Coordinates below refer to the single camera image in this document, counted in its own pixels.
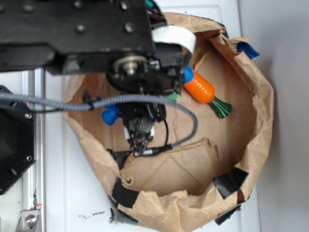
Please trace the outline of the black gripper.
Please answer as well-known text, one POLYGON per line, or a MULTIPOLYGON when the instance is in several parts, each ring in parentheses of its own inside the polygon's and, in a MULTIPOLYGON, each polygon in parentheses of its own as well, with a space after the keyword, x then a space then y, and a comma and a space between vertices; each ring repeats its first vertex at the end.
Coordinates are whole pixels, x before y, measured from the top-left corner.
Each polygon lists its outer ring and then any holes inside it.
MULTIPOLYGON (((172 92, 180 93, 184 86, 184 69, 191 54, 177 44, 157 43, 156 52, 149 58, 128 56, 117 60, 113 70, 107 73, 110 84, 121 95, 141 94, 167 97, 172 92)), ((148 148, 153 139, 156 122, 165 122, 167 113, 162 104, 152 102, 128 102, 114 104, 119 107, 126 139, 133 155, 152 156, 167 149, 148 148)))

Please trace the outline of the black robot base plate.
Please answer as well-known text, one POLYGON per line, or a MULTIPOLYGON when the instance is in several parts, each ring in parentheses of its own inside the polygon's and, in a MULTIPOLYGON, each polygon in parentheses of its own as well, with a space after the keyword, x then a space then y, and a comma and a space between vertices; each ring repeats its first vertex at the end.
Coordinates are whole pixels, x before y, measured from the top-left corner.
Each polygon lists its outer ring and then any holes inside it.
POLYGON ((0 194, 35 161, 35 113, 25 103, 0 100, 0 194))

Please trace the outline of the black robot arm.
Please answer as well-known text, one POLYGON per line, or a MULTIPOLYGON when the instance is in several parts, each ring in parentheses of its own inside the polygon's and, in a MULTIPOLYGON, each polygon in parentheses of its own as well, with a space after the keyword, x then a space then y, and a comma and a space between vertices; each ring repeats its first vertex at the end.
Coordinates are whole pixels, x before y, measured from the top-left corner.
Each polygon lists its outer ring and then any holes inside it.
POLYGON ((43 68, 54 75, 104 73, 118 97, 83 103, 40 100, 57 111, 104 108, 122 118, 133 154, 151 156, 175 144, 148 148, 153 126, 165 120, 168 96, 180 93, 195 47, 188 30, 170 26, 152 0, 3 0, 0 70, 43 68))

